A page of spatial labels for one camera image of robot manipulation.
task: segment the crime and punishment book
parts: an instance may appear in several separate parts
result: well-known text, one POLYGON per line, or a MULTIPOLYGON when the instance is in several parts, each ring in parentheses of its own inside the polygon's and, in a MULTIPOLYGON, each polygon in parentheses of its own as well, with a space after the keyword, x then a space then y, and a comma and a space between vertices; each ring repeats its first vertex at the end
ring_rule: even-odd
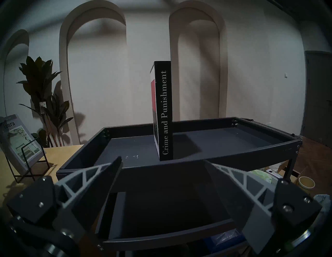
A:
POLYGON ((160 161, 173 159, 172 76, 170 61, 155 61, 150 71, 153 131, 160 161))

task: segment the black metal stand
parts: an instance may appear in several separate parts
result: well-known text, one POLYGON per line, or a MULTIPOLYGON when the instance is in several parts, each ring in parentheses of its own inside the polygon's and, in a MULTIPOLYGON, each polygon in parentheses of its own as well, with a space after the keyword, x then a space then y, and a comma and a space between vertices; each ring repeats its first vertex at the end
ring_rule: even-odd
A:
POLYGON ((27 161, 27 158, 26 158, 26 156, 25 156, 25 154, 24 154, 23 149, 24 149, 26 146, 28 146, 29 144, 31 144, 33 141, 37 140, 37 139, 38 139, 38 138, 35 138, 35 139, 32 140, 31 142, 29 142, 29 143, 27 143, 26 145, 22 146, 22 148, 21 148, 21 151, 22 151, 22 154, 23 154, 23 157, 24 157, 25 163, 27 164, 27 167, 28 167, 28 170, 27 170, 27 172, 26 172, 24 175, 15 175, 15 174, 14 174, 13 169, 12 169, 12 166, 10 165, 10 162, 9 162, 7 156, 6 156, 6 160, 7 160, 7 162, 8 162, 9 167, 10 167, 10 171, 12 172, 13 177, 14 177, 14 179, 15 179, 15 181, 16 181, 17 184, 20 183, 20 182, 22 181, 22 179, 25 178, 25 177, 32 177, 32 179, 33 179, 34 181, 36 181, 36 180, 35 180, 35 176, 36 176, 36 177, 38 177, 38 176, 44 176, 44 175, 46 174, 46 172, 50 169, 49 163, 48 163, 47 158, 46 158, 46 155, 45 155, 44 148, 43 148, 43 146, 40 144, 40 147, 41 147, 42 153, 44 154, 45 160, 44 160, 44 161, 38 161, 38 162, 46 162, 48 168, 47 168, 42 174, 32 174, 32 172, 31 172, 31 167, 29 166, 29 163, 28 163, 28 161, 27 161))

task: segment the book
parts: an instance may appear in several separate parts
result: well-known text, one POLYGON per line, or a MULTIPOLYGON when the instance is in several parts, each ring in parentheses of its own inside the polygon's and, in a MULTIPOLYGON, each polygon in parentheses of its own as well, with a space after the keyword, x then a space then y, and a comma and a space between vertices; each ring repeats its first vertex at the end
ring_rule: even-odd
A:
POLYGON ((28 166, 24 155, 31 168, 43 156, 42 148, 37 141, 26 146, 22 153, 22 147, 34 140, 17 114, 1 117, 0 120, 0 147, 10 163, 20 175, 26 174, 28 166))
POLYGON ((170 61, 155 61, 150 71, 153 134, 160 161, 173 159, 172 74, 170 61))

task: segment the wooden table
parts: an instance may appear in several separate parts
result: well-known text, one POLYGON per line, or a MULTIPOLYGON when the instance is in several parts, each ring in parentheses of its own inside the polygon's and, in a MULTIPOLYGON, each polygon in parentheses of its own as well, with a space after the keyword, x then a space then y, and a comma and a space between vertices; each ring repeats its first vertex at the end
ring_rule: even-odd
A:
MULTIPOLYGON (((51 176, 53 182, 56 183, 58 181, 56 178, 57 170, 64 165, 64 163, 81 147, 82 145, 45 148, 46 157, 51 167, 45 175, 51 176)), ((6 206, 6 203, 17 193, 21 192, 28 185, 33 183, 33 180, 32 178, 24 178, 20 184, 17 184, 2 151, 0 151, 0 167, 0 214, 5 221, 8 221, 11 218, 11 214, 6 206)), ((12 168, 14 173, 19 175, 13 166, 12 168)), ((45 168, 47 168, 46 163, 36 163, 32 166, 32 172, 33 174, 41 174, 45 168)))

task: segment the book spine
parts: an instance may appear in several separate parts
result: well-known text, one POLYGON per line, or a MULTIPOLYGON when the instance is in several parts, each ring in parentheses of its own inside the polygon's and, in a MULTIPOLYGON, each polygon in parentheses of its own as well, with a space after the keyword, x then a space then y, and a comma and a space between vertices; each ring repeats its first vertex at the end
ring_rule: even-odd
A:
POLYGON ((173 159, 171 62, 156 61, 154 67, 159 160, 166 161, 173 159))

